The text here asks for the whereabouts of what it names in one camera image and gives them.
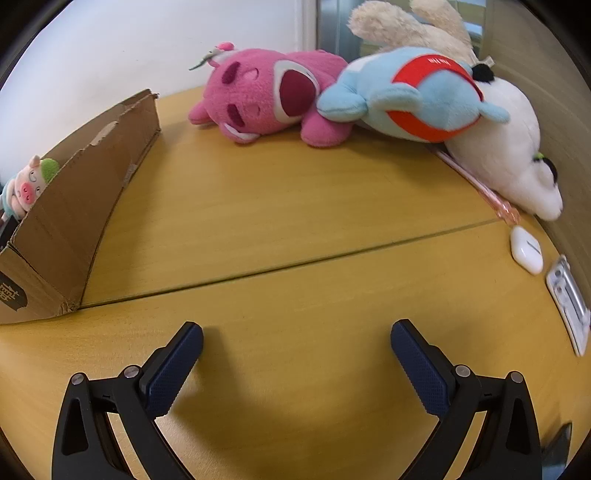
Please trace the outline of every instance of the stuffed animal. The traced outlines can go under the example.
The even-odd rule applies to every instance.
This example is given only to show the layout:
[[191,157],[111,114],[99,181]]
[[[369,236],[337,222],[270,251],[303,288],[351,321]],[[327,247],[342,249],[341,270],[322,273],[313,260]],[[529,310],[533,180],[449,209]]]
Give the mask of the stuffed animal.
[[369,0],[351,12],[349,28],[363,40],[386,45],[380,51],[426,47],[468,65],[478,62],[462,17],[449,1],[411,0],[410,8],[431,25],[396,5]]
[[347,62],[322,50],[283,54],[252,48],[236,51],[229,42],[217,46],[205,61],[215,69],[203,100],[189,121],[215,122],[237,143],[254,142],[301,122],[301,138],[313,147],[343,142],[351,124],[319,115],[316,98],[337,79]]
[[41,160],[35,155],[2,189],[2,222],[9,216],[22,220],[47,184],[56,176],[60,165],[52,158]]
[[316,104],[335,122],[361,120],[391,137],[442,142],[474,125],[506,123],[506,109],[483,100],[472,70],[429,48],[402,47],[353,61]]
[[556,220],[563,208],[555,166],[541,155],[540,126],[527,97],[496,78],[478,83],[484,98],[504,107],[507,124],[479,122],[447,140],[456,161],[488,187],[542,220]]

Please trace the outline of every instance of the black printed logo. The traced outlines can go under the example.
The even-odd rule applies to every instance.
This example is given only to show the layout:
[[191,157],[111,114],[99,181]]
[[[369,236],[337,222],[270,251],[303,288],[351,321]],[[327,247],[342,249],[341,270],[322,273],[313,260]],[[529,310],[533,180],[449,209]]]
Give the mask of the black printed logo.
[[0,272],[0,300],[15,312],[27,306],[27,294],[5,274]]

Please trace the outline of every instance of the metal screw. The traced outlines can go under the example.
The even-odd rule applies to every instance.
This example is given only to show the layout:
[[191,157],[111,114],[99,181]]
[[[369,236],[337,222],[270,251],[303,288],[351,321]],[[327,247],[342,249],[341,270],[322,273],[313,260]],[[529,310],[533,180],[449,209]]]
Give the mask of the metal screw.
[[460,375],[460,377],[469,377],[470,376],[470,369],[466,365],[458,365],[456,367],[456,373]]
[[521,375],[519,372],[511,372],[511,379],[515,383],[521,383],[523,382],[523,375]]
[[125,370],[123,370],[123,374],[125,378],[133,378],[136,377],[139,373],[139,367],[137,365],[130,365]]
[[83,380],[84,380],[83,374],[74,374],[74,375],[72,375],[72,378],[70,381],[72,382],[72,385],[80,385]]

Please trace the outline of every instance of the pig plush toy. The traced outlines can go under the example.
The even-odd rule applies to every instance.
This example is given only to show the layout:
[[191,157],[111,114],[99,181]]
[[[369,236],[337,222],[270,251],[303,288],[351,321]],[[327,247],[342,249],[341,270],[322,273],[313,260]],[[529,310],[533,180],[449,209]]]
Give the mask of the pig plush toy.
[[2,190],[2,223],[10,216],[22,220],[59,169],[59,163],[52,158],[41,160],[35,155],[26,167],[8,180]]

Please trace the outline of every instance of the white plush toy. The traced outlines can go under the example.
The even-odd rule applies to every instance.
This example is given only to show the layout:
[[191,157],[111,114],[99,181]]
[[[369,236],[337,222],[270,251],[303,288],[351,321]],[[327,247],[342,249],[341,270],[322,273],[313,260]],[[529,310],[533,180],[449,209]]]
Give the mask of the white plush toy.
[[447,149],[462,167],[510,202],[542,220],[556,220],[563,207],[557,172],[538,152],[540,126],[529,100],[500,78],[477,85],[485,100],[505,108],[511,120],[478,122],[447,140]]

